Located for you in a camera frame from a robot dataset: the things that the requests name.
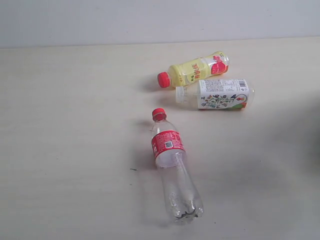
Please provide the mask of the clear bottle floral white label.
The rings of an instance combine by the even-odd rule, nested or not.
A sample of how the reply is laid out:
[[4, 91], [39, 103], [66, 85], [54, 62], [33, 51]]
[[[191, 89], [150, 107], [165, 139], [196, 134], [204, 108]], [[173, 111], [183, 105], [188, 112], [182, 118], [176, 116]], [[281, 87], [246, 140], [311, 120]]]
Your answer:
[[254, 99], [255, 90], [245, 79], [202, 79], [175, 88], [175, 101], [197, 110], [243, 110]]

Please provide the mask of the clear cola bottle red label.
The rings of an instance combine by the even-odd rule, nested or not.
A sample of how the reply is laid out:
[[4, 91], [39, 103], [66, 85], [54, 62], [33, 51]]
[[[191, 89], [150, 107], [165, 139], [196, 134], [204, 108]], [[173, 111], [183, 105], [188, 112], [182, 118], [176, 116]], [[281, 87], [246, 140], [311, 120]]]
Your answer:
[[151, 147], [161, 176], [166, 211], [178, 225], [191, 223], [203, 215], [204, 207], [186, 165], [180, 133], [167, 120], [163, 108], [152, 111]]

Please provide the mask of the yellow juice bottle red cap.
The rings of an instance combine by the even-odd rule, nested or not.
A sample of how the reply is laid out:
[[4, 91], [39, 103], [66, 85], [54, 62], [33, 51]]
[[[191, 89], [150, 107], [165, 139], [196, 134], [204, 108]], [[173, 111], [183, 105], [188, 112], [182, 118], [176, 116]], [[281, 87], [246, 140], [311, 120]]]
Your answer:
[[157, 80], [161, 88], [184, 87], [198, 80], [222, 75], [228, 68], [229, 57], [224, 52], [217, 51], [209, 56], [171, 65], [167, 71], [157, 75]]

